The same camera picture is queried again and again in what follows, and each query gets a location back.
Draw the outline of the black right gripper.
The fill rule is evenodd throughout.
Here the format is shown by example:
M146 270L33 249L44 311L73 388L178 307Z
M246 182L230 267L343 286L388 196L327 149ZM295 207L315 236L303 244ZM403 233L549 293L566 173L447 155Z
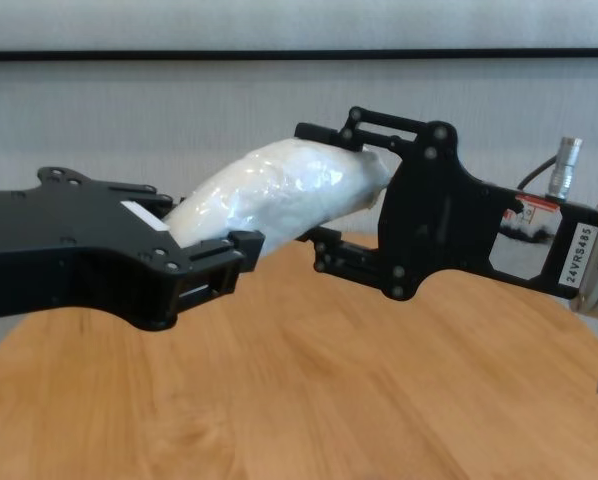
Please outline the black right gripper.
M371 132L363 124L410 133ZM331 129L301 122L294 136L344 150L364 146L397 154L401 163L386 191L378 226L381 290L398 301L411 299L421 283L443 270L459 270L560 298L572 299L574 286L561 273L579 225L598 227L598 210L556 201L561 220L544 254L523 253L529 279L497 268L490 256L506 211L522 210L522 192L471 175L458 155L456 130L448 123L421 122L354 106L344 126ZM314 248L313 268L364 286L379 286L377 250L347 242L338 230L316 227L300 236Z

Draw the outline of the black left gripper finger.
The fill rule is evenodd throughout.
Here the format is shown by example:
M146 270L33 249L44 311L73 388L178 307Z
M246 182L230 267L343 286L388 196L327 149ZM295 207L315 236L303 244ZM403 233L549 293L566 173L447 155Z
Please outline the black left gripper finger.
M192 278L188 290L229 294L242 273L252 272L265 236L259 231L231 231L224 238L201 241L192 247Z

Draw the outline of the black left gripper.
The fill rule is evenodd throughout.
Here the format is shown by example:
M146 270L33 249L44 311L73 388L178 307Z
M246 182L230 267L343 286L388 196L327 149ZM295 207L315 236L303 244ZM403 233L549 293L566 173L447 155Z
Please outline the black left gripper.
M181 262L155 225L184 197L64 167L37 176L34 188L0 191L0 317L83 307L172 327Z

